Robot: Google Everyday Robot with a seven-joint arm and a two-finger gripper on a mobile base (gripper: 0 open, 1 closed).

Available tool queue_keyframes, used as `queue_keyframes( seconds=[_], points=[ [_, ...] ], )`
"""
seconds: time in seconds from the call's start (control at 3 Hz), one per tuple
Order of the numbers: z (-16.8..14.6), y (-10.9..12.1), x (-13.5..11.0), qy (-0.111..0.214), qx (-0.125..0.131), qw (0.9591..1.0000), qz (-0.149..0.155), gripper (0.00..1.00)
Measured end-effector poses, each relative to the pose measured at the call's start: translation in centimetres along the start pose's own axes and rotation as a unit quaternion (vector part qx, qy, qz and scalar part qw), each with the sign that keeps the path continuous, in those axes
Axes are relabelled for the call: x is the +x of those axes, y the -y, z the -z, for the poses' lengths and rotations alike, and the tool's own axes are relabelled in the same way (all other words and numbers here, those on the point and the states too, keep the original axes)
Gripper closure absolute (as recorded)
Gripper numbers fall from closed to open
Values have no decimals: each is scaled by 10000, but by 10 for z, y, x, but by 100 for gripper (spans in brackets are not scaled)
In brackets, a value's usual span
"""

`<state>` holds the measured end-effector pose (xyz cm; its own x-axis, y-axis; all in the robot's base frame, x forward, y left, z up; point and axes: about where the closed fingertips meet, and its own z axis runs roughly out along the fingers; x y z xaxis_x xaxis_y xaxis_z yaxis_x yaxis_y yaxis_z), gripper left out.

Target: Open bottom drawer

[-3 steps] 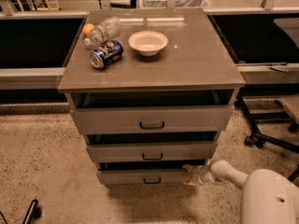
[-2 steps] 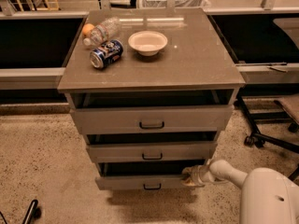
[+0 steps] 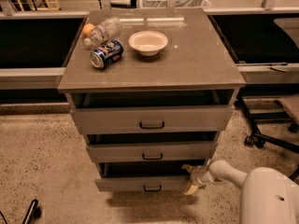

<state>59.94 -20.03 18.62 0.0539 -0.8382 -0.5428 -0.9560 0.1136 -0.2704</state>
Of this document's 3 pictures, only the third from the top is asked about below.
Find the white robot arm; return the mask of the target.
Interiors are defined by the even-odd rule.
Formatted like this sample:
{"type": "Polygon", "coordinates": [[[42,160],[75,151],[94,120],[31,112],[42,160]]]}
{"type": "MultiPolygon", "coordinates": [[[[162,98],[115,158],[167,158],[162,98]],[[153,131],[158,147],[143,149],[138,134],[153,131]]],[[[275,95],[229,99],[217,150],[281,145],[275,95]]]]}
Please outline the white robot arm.
{"type": "Polygon", "coordinates": [[[245,173],[224,160],[183,164],[182,169],[190,174],[185,195],[226,181],[240,188],[239,224],[299,224],[299,186],[275,169],[259,167],[245,173]]]}

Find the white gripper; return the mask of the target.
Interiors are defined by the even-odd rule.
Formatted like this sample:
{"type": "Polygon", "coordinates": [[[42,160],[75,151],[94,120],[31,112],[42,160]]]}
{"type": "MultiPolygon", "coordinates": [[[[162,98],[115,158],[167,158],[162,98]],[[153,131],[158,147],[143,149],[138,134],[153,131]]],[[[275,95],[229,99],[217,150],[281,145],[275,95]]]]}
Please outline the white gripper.
{"type": "Polygon", "coordinates": [[[215,181],[215,177],[209,172],[206,166],[183,164],[181,168],[190,173],[191,184],[183,191],[184,195],[192,195],[198,188],[215,181]]]}

